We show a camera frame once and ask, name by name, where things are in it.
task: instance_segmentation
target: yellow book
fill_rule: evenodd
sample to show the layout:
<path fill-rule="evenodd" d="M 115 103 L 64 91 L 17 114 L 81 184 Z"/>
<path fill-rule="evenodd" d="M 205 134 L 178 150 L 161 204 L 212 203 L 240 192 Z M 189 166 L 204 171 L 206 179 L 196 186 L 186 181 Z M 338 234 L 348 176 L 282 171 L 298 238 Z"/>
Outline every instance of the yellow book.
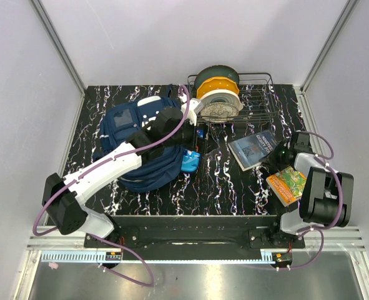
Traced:
<path fill-rule="evenodd" d="M 288 206 L 302 197 L 306 178 L 302 173 L 295 171 L 292 167 L 288 167 L 269 176 L 267 183 L 282 204 Z"/>

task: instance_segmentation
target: black wire rack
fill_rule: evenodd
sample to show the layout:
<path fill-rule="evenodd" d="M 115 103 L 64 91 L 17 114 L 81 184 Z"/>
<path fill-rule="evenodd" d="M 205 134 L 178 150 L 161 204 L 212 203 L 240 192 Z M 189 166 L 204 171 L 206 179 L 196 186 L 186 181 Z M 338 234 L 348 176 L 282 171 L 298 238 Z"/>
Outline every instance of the black wire rack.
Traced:
<path fill-rule="evenodd" d="M 278 107 L 275 105 L 274 83 L 272 76 L 267 72 L 245 72 L 239 73 L 239 98 L 244 108 L 239 111 L 238 116 L 207 116 L 197 115 L 197 127 L 204 128 L 209 132 L 210 128 L 223 123 L 235 125 L 237 130 L 250 125 L 256 128 L 268 129 L 273 124 L 274 117 L 278 116 Z M 187 78 L 189 92 L 196 97 L 197 91 L 194 86 L 196 74 Z M 194 146 L 198 145 L 197 129 L 194 132 Z"/>

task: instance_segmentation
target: dark green bowl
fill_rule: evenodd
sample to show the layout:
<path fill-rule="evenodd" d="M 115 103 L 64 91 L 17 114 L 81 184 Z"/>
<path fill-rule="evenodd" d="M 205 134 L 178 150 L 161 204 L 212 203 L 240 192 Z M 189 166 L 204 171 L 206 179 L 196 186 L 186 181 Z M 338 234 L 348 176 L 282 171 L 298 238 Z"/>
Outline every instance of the dark green bowl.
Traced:
<path fill-rule="evenodd" d="M 216 66 L 207 67 L 199 72 L 195 78 L 194 86 L 196 89 L 198 89 L 205 80 L 217 76 L 229 78 L 237 83 L 237 85 L 240 83 L 240 76 L 235 69 L 219 64 Z"/>

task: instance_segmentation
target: blue backpack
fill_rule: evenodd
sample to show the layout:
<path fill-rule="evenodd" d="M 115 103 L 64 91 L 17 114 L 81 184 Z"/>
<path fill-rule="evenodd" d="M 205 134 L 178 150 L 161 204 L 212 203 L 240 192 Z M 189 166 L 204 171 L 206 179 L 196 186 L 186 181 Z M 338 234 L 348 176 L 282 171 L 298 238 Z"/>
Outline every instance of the blue backpack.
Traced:
<path fill-rule="evenodd" d="M 151 96 L 115 106 L 107 111 L 101 121 L 99 138 L 102 154 L 95 154 L 93 159 L 113 151 L 123 143 L 132 133 L 140 130 L 165 107 L 180 105 L 168 97 Z M 165 148 L 163 155 L 149 161 L 139 169 L 124 174 L 119 182 L 130 191 L 144 193 L 171 182 L 181 170 L 184 148 L 174 146 Z"/>

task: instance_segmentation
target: book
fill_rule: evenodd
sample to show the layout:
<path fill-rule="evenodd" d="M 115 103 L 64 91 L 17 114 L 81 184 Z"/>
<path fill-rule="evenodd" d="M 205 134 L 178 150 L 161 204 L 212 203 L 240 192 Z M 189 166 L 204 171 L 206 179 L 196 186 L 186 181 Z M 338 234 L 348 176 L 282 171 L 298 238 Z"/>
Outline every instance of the book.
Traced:
<path fill-rule="evenodd" d="M 292 167 L 287 167 L 267 178 L 268 185 L 284 206 L 288 206 L 302 197 L 306 181 L 306 177 Z"/>
<path fill-rule="evenodd" d="M 229 143 L 229 148 L 243 171 L 260 165 L 262 159 L 276 146 L 276 139 L 269 130 L 245 136 Z"/>

